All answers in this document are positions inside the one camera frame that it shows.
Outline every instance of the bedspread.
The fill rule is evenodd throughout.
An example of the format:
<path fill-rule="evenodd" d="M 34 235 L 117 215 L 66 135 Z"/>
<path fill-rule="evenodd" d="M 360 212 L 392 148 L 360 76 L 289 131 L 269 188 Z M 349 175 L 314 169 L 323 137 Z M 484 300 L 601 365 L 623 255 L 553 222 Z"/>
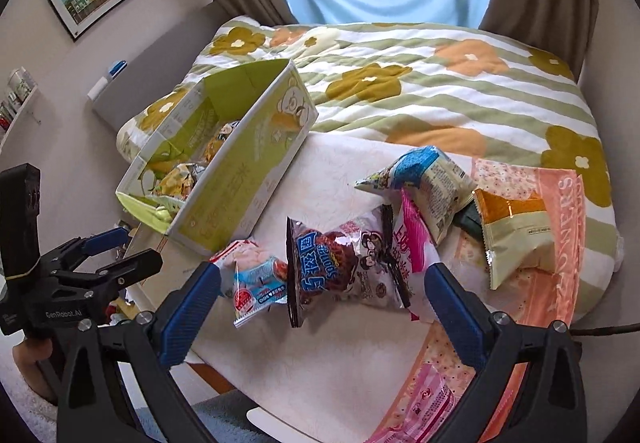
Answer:
<path fill-rule="evenodd" d="M 172 93 L 123 126 L 118 149 L 132 160 L 207 74 L 281 57 L 293 59 L 318 108 L 315 131 L 575 170 L 587 204 L 574 319 L 596 304 L 618 244 L 596 123 L 565 62 L 509 38 L 438 24 L 268 28 L 238 17 L 218 30 Z"/>

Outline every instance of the screw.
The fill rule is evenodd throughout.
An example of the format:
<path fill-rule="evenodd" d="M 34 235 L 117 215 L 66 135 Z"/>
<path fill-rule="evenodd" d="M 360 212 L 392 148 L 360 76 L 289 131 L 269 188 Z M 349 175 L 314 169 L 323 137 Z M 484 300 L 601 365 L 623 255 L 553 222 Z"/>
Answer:
<path fill-rule="evenodd" d="M 566 331 L 566 324 L 561 320 L 554 320 L 552 326 L 558 333 L 565 333 Z"/>
<path fill-rule="evenodd" d="M 78 323 L 78 330 L 80 330 L 80 331 L 89 331 L 90 329 L 91 329 L 91 319 L 83 318 Z"/>
<path fill-rule="evenodd" d="M 509 323 L 510 318 L 504 311 L 496 311 L 494 313 L 494 320 L 500 324 L 500 326 L 506 326 Z"/>
<path fill-rule="evenodd" d="M 154 314 L 150 311 L 141 311 L 136 315 L 136 322 L 141 326 L 149 324 L 154 319 Z"/>

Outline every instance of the blue fuzzy fabric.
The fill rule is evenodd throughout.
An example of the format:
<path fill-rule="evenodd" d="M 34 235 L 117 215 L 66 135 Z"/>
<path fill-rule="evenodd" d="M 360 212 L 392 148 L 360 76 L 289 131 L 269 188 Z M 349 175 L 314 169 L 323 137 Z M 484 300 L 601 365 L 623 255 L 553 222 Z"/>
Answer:
<path fill-rule="evenodd" d="M 240 391 L 230 391 L 193 405 L 193 410 L 218 443 L 278 443 L 246 418 L 246 413 L 256 407 Z M 164 443 L 166 439 L 149 409 L 137 409 L 136 413 L 146 434 Z"/>

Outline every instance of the human hand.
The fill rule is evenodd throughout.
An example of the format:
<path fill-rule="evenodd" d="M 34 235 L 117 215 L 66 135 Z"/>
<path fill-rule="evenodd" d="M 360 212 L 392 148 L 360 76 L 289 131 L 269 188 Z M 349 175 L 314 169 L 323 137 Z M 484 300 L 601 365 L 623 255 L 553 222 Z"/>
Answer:
<path fill-rule="evenodd" d="M 46 360 L 51 356 L 53 346 L 50 339 L 25 338 L 17 346 L 14 346 L 14 362 L 22 374 L 24 381 L 33 390 L 47 401 L 53 402 L 53 394 L 47 380 L 37 365 L 38 360 Z"/>

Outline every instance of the shelf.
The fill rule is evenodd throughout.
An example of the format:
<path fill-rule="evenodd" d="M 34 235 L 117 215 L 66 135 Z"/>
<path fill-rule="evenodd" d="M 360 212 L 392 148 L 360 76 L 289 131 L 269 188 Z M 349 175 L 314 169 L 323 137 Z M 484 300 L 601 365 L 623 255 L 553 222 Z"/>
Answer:
<path fill-rule="evenodd" d="M 18 122 L 24 121 L 26 115 L 31 114 L 29 112 L 29 109 L 33 105 L 33 102 L 36 100 L 36 98 L 38 98 L 39 94 L 40 94 L 40 91 L 38 90 L 38 86 L 35 86 L 31 90 L 31 93 L 29 93 L 27 97 L 24 99 L 24 102 L 20 106 L 20 109 L 18 109 L 18 112 L 15 113 L 14 120 L 11 122 L 11 125 L 9 125 L 9 129 L 7 129 L 7 131 L 4 133 L 4 136 L 2 137 L 2 140 L 0 140 L 0 154 L 2 154 L 2 146 L 4 146 L 4 142 L 6 141 L 7 136 L 9 136 L 11 131 L 14 130 L 14 127 L 16 127 L 16 124 Z"/>

